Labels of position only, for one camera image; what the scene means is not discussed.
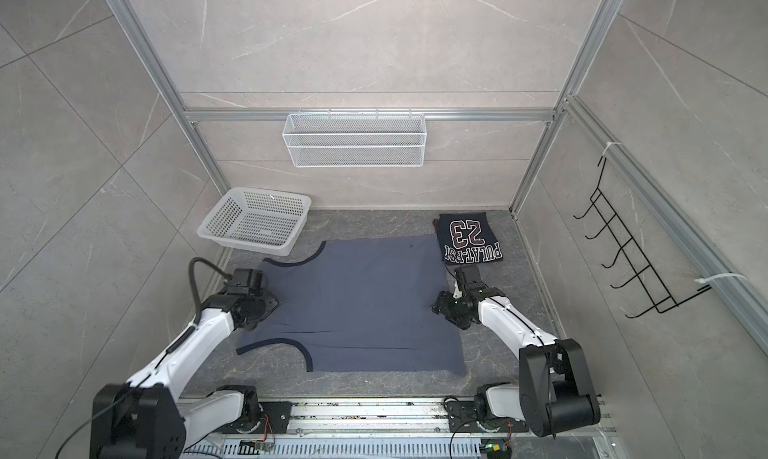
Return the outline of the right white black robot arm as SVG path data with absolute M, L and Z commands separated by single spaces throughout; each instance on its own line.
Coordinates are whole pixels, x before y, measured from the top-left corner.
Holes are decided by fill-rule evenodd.
M 596 425 L 602 417 L 585 353 L 573 339 L 559 339 L 523 315 L 496 288 L 442 292 L 432 311 L 466 330 L 491 330 L 518 359 L 518 383 L 478 389 L 470 417 L 524 423 L 538 437 Z

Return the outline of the grey-blue tank top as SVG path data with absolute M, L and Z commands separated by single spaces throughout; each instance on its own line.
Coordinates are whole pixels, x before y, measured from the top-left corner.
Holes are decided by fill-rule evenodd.
M 448 288 L 435 235 L 324 241 L 307 259 L 258 268 L 280 305 L 237 354 L 284 344 L 309 372 L 465 375 L 459 329 L 431 310 Z

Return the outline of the navy red-trimmed tank top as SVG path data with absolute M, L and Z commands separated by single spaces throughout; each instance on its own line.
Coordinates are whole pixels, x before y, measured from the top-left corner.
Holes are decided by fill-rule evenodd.
M 503 259 L 486 212 L 440 214 L 433 226 L 446 265 L 486 264 Z

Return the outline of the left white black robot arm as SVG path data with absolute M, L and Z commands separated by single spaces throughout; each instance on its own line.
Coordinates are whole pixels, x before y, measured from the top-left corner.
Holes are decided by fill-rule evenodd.
M 222 386 L 193 403 L 178 400 L 203 362 L 235 330 L 252 330 L 280 302 L 267 290 L 210 296 L 162 353 L 93 401 L 91 458 L 178 458 L 222 426 L 250 433 L 263 423 L 251 386 Z

